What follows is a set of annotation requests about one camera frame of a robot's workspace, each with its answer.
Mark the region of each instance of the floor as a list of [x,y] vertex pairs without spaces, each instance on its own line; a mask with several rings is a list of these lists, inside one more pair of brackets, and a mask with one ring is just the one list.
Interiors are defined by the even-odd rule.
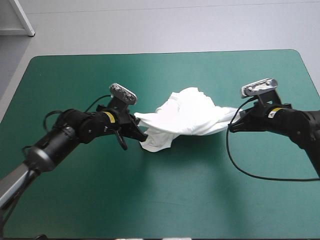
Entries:
[[35,36],[0,36],[0,120],[39,55],[295,49],[320,92],[320,0],[20,0]]

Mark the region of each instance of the crumpled fabric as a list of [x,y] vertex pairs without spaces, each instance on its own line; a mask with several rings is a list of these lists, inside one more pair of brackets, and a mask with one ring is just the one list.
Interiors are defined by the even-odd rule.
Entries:
[[153,113],[136,112],[139,126],[147,127],[146,141],[140,142],[149,152],[170,148],[179,135],[211,135],[228,127],[237,108],[216,106],[211,97],[197,87],[173,92]]

